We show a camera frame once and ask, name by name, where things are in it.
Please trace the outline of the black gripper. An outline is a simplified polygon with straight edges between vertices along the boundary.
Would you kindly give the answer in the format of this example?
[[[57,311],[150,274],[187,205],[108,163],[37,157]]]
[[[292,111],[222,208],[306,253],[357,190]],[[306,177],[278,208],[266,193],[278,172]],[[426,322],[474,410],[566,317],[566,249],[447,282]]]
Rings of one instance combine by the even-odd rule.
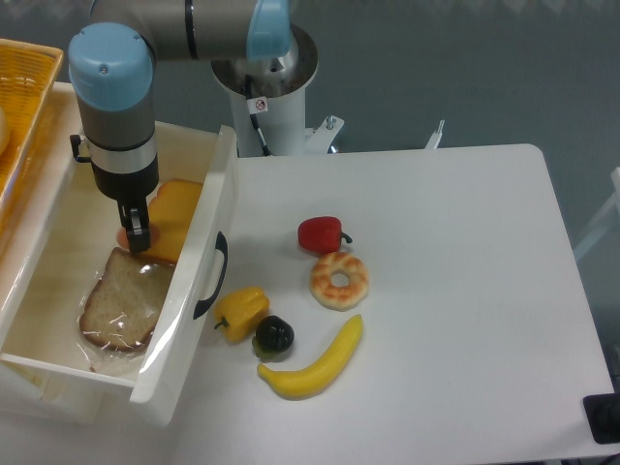
[[[91,166],[98,189],[117,202],[129,250],[148,250],[151,234],[146,197],[159,182],[155,136],[129,150],[104,149],[80,135],[71,135],[70,144],[74,159]]]

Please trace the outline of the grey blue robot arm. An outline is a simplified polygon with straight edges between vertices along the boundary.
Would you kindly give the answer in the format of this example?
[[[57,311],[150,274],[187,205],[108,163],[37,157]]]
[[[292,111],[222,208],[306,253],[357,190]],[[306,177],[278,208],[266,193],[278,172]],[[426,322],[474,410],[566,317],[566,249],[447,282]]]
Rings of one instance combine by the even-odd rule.
[[[98,189],[117,203],[129,249],[151,246],[159,182],[152,97],[166,60],[267,59],[292,46],[286,1],[96,1],[71,39],[69,76]]]

